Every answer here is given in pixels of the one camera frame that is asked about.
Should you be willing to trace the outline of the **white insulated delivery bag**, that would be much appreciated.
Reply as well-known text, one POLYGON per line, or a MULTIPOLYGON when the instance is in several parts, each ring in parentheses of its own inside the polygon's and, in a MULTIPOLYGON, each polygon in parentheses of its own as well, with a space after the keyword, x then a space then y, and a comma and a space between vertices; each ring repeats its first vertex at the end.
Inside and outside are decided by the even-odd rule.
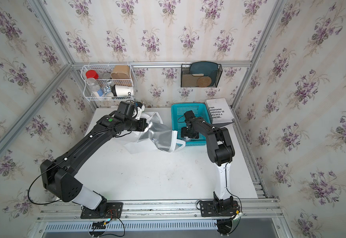
POLYGON ((171 130, 163 124, 157 112, 142 113, 140 119, 145 119, 147 128, 143 132, 133 131, 118 139, 130 154, 150 152, 155 150, 174 153, 186 146, 186 142, 178 139, 178 131, 171 130))

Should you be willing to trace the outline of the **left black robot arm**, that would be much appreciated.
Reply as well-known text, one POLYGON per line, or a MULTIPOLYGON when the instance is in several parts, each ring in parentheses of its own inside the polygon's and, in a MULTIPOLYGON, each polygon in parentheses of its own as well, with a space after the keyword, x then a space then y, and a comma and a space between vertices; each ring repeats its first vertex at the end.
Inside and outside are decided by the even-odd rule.
POLYGON ((40 165, 43 187, 64 202, 74 202, 103 215, 107 199, 86 188, 75 175, 85 162, 106 142, 123 131, 143 132, 148 124, 141 118, 141 102, 122 101, 117 110, 102 116, 92 130, 75 146, 55 160, 40 165))

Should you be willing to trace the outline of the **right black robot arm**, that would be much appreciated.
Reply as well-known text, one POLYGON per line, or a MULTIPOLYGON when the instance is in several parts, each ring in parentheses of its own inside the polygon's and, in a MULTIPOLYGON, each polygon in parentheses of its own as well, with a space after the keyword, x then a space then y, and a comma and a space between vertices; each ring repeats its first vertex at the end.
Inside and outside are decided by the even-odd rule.
POLYGON ((183 115, 185 127, 181 128, 183 138, 198 139, 203 135, 206 139, 209 160, 218 168, 218 185, 214 191, 213 206, 217 213, 234 206, 233 195, 229 191, 229 165, 235 156, 235 149, 227 128, 219 128, 202 117, 196 117, 192 111, 183 115))

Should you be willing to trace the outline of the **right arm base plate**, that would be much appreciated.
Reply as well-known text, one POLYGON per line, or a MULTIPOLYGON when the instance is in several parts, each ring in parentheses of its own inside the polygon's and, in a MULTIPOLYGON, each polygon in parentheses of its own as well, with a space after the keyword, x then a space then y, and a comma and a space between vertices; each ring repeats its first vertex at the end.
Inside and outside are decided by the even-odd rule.
POLYGON ((201 217, 232 217, 240 213, 240 205, 235 201, 231 206, 220 207, 213 200, 198 200, 196 208, 201 217))

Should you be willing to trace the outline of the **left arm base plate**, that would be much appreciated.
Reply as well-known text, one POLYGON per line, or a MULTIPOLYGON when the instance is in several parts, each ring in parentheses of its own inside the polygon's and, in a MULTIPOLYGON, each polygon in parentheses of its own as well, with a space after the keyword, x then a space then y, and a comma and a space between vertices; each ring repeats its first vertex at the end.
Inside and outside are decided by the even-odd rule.
POLYGON ((107 202, 106 204, 101 204, 95 210, 88 209, 83 206, 82 213, 80 215, 81 219, 107 219, 107 218, 120 218, 123 202, 107 202))

